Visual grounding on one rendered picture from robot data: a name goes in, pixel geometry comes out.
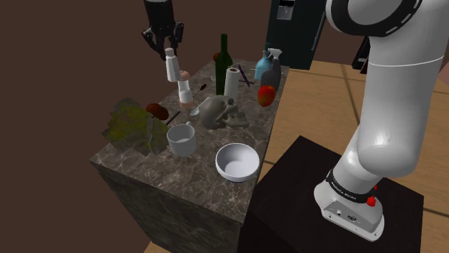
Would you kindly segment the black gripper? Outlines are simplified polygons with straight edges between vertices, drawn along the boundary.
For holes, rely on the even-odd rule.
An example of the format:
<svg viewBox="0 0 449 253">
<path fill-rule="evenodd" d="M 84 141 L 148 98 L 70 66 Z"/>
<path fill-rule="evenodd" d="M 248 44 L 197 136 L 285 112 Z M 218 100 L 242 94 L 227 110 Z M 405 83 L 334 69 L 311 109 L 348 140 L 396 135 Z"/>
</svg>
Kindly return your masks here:
<svg viewBox="0 0 449 253">
<path fill-rule="evenodd" d="M 145 0 L 150 27 L 141 35 L 152 50 L 163 57 L 163 37 L 169 37 L 171 48 L 177 49 L 183 39 L 184 24 L 174 20 L 172 0 Z"/>
</svg>

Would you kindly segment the white bottle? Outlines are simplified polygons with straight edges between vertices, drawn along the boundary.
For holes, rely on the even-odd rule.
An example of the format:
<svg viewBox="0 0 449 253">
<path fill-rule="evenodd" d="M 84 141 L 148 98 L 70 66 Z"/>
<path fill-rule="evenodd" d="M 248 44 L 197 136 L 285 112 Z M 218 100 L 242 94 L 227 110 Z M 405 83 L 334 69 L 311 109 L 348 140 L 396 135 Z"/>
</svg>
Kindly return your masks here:
<svg viewBox="0 0 449 253">
<path fill-rule="evenodd" d="M 179 81 L 181 77 L 178 58 L 175 55 L 174 49 L 171 47 L 165 49 L 165 66 L 168 81 Z"/>
</svg>

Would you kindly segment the pink and white grinder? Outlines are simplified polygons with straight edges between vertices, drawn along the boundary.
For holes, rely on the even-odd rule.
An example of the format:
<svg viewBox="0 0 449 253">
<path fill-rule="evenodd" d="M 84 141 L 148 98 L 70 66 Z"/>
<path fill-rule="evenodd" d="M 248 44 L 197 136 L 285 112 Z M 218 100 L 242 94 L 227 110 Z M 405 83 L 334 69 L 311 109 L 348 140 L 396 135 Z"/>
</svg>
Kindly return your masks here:
<svg viewBox="0 0 449 253">
<path fill-rule="evenodd" d="M 180 78 L 178 81 L 178 96 L 180 107 L 183 109 L 191 109 L 194 107 L 193 95 L 189 87 L 190 74 L 181 70 L 179 72 Z"/>
</svg>

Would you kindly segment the dark green wine bottle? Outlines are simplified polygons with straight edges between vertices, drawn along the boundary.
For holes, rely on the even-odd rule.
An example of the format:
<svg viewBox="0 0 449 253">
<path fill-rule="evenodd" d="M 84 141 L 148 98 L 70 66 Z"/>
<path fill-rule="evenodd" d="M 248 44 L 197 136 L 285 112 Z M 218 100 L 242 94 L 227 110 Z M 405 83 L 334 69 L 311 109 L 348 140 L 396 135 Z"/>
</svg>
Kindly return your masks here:
<svg viewBox="0 0 449 253">
<path fill-rule="evenodd" d="M 225 92 L 225 79 L 227 69 L 233 64 L 227 50 L 227 34 L 221 34 L 221 50 L 215 61 L 216 94 L 223 95 Z"/>
</svg>

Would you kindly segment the brown potato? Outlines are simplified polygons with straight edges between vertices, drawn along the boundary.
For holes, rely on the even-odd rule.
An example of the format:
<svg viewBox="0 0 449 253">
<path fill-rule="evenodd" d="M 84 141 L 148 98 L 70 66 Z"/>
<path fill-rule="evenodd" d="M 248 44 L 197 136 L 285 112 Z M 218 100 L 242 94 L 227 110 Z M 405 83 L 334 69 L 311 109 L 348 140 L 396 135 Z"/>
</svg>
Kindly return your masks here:
<svg viewBox="0 0 449 253">
<path fill-rule="evenodd" d="M 168 110 L 158 103 L 149 103 L 146 106 L 146 111 L 161 121 L 164 121 L 169 117 Z"/>
</svg>

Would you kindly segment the silver spoon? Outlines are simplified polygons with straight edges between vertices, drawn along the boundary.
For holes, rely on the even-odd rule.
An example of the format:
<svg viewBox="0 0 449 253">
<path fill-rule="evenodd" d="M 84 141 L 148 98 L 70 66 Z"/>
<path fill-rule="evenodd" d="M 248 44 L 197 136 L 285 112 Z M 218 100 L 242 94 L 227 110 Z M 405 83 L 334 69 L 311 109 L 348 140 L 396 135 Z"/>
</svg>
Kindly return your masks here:
<svg viewBox="0 0 449 253">
<path fill-rule="evenodd" d="M 201 102 L 196 108 L 194 108 L 191 112 L 190 115 L 191 116 L 196 116 L 199 113 L 199 108 L 202 106 L 202 104 L 207 100 L 207 98 Z"/>
</svg>

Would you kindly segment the white paper towel roll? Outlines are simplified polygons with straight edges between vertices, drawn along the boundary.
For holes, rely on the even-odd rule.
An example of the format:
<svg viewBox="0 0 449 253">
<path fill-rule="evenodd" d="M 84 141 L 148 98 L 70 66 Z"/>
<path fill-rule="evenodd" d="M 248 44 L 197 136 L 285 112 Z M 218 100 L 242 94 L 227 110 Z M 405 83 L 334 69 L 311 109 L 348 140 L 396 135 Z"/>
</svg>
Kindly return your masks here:
<svg viewBox="0 0 449 253">
<path fill-rule="evenodd" d="M 229 67 L 226 72 L 224 95 L 237 100 L 240 71 L 237 68 Z"/>
</svg>

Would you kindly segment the purple pen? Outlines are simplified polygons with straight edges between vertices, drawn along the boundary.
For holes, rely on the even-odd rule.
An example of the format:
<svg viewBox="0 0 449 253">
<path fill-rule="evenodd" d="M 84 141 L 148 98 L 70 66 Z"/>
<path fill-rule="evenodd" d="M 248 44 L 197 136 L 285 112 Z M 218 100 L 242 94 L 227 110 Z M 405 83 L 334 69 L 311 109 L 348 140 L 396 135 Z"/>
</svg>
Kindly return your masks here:
<svg viewBox="0 0 449 253">
<path fill-rule="evenodd" d="M 250 88 L 250 81 L 247 79 L 247 77 L 246 77 L 246 75 L 245 75 L 243 69 L 241 68 L 240 64 L 237 65 L 237 66 L 238 66 L 238 69 L 239 69 L 239 71 L 240 71 L 240 74 L 241 74 L 241 76 L 243 77 L 245 83 L 247 84 L 248 88 Z"/>
</svg>

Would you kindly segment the grey skull figure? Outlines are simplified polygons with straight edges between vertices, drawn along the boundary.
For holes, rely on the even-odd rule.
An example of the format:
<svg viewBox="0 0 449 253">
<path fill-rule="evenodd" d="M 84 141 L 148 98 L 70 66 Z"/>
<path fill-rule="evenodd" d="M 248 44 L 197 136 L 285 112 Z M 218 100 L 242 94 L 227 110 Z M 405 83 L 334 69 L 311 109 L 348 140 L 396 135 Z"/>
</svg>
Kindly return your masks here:
<svg viewBox="0 0 449 253">
<path fill-rule="evenodd" d="M 211 130 L 249 126 L 245 113 L 229 96 L 217 95 L 206 99 L 199 107 L 199 117 L 202 125 Z"/>
</svg>

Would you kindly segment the green lettuce leaf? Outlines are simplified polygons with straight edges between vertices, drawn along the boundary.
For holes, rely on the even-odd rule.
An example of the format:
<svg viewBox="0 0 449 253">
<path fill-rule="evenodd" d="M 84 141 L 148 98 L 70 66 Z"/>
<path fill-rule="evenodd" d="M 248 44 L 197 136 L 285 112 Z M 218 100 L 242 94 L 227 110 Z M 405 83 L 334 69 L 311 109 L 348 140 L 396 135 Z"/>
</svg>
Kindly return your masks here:
<svg viewBox="0 0 449 253">
<path fill-rule="evenodd" d="M 110 113 L 108 128 L 101 135 L 120 152 L 134 149 L 143 156 L 167 149 L 168 126 L 133 98 L 124 98 Z"/>
</svg>

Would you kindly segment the blue bottle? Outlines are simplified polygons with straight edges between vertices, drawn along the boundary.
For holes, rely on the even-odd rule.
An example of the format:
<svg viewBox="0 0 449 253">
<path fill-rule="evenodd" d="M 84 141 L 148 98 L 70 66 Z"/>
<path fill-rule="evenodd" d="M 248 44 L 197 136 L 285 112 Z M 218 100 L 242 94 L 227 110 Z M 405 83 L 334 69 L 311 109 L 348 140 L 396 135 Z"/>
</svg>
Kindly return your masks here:
<svg viewBox="0 0 449 253">
<path fill-rule="evenodd" d="M 269 59 L 270 51 L 264 50 L 262 58 L 257 62 L 255 67 L 255 75 L 254 78 L 257 81 L 260 81 L 262 78 L 262 75 L 270 69 L 271 67 L 271 61 Z"/>
</svg>

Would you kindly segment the white mug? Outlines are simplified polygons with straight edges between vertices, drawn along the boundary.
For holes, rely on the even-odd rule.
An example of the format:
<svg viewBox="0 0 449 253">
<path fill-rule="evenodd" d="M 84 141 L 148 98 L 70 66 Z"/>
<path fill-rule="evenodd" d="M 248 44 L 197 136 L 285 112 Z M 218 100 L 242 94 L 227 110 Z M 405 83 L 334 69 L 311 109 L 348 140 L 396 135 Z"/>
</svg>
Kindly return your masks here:
<svg viewBox="0 0 449 253">
<path fill-rule="evenodd" d="M 185 157 L 194 153 L 196 149 L 196 132 L 190 121 L 171 127 L 166 136 L 174 155 Z"/>
</svg>

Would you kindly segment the grey spray bottle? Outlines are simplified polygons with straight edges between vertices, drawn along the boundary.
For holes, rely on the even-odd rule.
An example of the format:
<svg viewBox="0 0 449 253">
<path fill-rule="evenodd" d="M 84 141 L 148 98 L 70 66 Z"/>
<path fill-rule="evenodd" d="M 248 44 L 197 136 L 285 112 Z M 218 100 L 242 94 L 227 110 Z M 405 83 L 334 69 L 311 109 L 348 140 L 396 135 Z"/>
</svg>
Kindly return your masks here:
<svg viewBox="0 0 449 253">
<path fill-rule="evenodd" d="M 280 49 L 268 48 L 269 57 L 273 57 L 271 68 L 262 74 L 260 86 L 273 86 L 275 91 L 278 90 L 281 81 L 281 64 L 279 56 L 282 53 Z"/>
</svg>

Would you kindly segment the red apple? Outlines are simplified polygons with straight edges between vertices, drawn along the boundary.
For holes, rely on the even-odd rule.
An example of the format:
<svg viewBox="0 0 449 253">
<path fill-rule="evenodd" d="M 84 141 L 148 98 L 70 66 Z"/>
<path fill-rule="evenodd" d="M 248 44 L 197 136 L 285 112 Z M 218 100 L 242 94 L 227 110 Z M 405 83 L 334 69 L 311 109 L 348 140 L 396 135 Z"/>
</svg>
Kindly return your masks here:
<svg viewBox="0 0 449 253">
<path fill-rule="evenodd" d="M 262 107 L 270 106 L 276 97 L 276 89 L 270 85 L 261 86 L 258 90 L 258 103 Z"/>
</svg>

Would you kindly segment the black refrigerator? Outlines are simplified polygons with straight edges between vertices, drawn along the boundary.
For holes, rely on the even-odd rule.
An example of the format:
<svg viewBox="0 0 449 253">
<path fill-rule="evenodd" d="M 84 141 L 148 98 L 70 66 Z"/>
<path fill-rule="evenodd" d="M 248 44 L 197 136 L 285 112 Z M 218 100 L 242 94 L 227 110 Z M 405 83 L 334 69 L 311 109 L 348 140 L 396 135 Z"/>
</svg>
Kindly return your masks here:
<svg viewBox="0 0 449 253">
<path fill-rule="evenodd" d="M 282 65 L 310 69 L 325 23 L 326 1 L 271 0 L 266 42 L 282 50 Z"/>
</svg>

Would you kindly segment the white bowl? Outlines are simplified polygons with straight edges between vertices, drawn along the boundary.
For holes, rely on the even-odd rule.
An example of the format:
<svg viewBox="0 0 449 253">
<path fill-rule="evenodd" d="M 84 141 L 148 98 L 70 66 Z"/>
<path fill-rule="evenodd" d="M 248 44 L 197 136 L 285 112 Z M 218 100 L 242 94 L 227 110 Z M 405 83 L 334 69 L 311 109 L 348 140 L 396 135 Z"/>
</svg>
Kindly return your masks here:
<svg viewBox="0 0 449 253">
<path fill-rule="evenodd" d="M 215 156 L 217 172 L 226 180 L 242 183 L 254 176 L 260 167 L 258 153 L 243 143 L 221 147 Z"/>
</svg>

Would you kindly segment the dark cabinet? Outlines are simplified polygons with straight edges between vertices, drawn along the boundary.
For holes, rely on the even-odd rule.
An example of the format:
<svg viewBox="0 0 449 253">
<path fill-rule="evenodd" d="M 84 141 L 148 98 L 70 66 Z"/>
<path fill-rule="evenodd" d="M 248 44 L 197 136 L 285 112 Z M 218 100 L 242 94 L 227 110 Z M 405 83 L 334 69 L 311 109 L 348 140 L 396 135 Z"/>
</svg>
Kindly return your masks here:
<svg viewBox="0 0 449 253">
<path fill-rule="evenodd" d="M 370 48 L 369 37 L 364 37 L 351 65 L 354 70 L 359 70 L 361 74 L 367 73 Z"/>
</svg>

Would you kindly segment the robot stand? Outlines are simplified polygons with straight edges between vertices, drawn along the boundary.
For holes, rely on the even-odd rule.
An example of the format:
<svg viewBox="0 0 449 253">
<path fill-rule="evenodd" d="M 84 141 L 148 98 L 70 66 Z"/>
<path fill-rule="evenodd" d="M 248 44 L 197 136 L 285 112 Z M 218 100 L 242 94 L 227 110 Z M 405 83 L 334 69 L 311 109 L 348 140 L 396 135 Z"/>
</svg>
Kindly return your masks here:
<svg viewBox="0 0 449 253">
<path fill-rule="evenodd" d="M 377 185 L 385 217 L 377 241 L 322 217 L 314 187 L 339 159 L 298 137 L 256 185 L 237 253 L 420 253 L 424 197 L 388 178 Z"/>
</svg>

